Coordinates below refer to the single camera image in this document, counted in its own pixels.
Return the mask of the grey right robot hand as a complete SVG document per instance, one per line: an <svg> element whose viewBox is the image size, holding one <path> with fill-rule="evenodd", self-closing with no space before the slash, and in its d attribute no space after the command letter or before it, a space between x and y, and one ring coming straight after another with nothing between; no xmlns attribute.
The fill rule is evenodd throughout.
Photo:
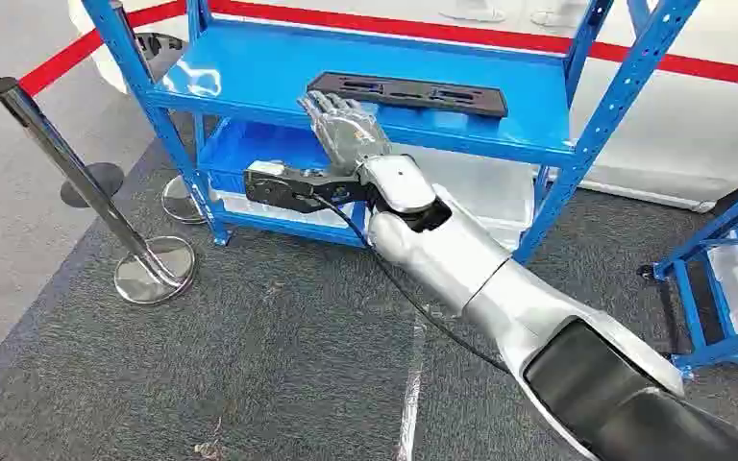
<svg viewBox="0 0 738 461"><path fill-rule="evenodd" d="M336 175L352 176L368 159L392 153L381 125L358 101L310 90L297 102Z"/></svg>

